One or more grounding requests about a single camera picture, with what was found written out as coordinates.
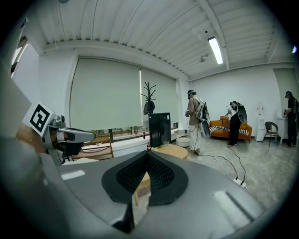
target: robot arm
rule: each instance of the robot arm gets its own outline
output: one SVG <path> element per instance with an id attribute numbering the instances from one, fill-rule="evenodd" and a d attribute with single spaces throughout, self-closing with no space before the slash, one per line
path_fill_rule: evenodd
<path id="1" fill-rule="evenodd" d="M 65 157 L 77 155 L 84 142 L 95 139 L 92 132 L 66 127 L 64 116 L 54 113 L 41 102 L 33 105 L 28 113 L 31 115 L 30 126 L 41 136 L 56 165 L 63 163 Z"/>

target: striped cushion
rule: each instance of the striped cushion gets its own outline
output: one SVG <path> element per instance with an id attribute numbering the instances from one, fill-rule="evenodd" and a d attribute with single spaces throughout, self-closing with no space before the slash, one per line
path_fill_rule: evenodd
<path id="1" fill-rule="evenodd" d="M 223 131 L 227 131 L 227 132 L 230 131 L 228 128 L 226 128 L 224 126 L 213 126 L 213 127 L 210 127 L 210 132 L 213 132 L 215 130 L 223 130 Z M 239 134 L 244 134 L 244 135 L 248 136 L 249 135 L 249 131 L 246 130 L 246 129 L 240 129 L 239 130 Z"/>

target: bottle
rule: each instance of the bottle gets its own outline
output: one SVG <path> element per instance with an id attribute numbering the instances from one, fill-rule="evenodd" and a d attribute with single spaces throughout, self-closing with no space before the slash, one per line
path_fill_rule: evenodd
<path id="1" fill-rule="evenodd" d="M 146 151 L 150 151 L 150 142 L 148 142 L 148 144 L 146 146 Z"/>

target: black chair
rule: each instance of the black chair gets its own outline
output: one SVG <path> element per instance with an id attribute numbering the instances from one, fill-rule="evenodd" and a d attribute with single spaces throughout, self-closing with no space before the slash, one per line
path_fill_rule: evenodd
<path id="1" fill-rule="evenodd" d="M 270 141 L 269 141 L 269 148 L 270 148 L 270 144 L 271 144 L 271 138 L 272 136 L 275 136 L 275 139 L 276 139 L 276 147 L 278 145 L 278 140 L 277 140 L 277 136 L 278 136 L 278 126 L 276 124 L 274 124 L 273 122 L 266 122 L 265 123 L 265 126 L 266 126 L 266 134 L 265 136 L 263 137 L 263 140 L 265 139 L 266 135 L 269 134 L 270 135 Z M 276 128 L 276 131 L 272 131 L 272 126 L 274 126 Z"/>

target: round table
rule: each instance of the round table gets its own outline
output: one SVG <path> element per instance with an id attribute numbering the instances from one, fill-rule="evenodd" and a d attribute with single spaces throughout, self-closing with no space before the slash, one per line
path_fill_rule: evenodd
<path id="1" fill-rule="evenodd" d="M 181 159 L 187 159 L 187 155 L 188 155 L 187 149 L 182 148 L 182 147 L 177 146 L 177 145 L 174 145 L 174 144 L 159 146 L 159 147 L 157 147 L 157 150 L 153 151 L 153 152 L 159 152 L 159 153 L 162 153 L 162 154 L 175 156 L 175 157 L 181 158 Z M 136 203 L 137 206 L 139 204 L 137 191 L 141 188 L 148 187 L 149 185 L 150 185 L 150 176 L 146 172 L 143 179 L 142 179 L 142 181 L 141 181 L 141 183 L 140 183 L 140 185 L 138 186 L 138 188 L 136 189 L 136 191 L 134 193 L 135 203 Z"/>

